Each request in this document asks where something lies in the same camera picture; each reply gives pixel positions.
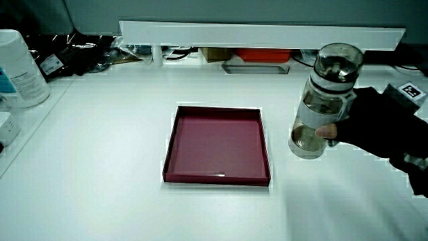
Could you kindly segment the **person's right hand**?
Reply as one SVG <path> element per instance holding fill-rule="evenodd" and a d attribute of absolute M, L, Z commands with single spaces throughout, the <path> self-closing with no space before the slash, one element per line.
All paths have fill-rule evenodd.
<path fill-rule="evenodd" d="M 316 136 L 426 169 L 427 122 L 373 87 L 355 88 L 354 93 L 348 118 L 318 127 Z"/>

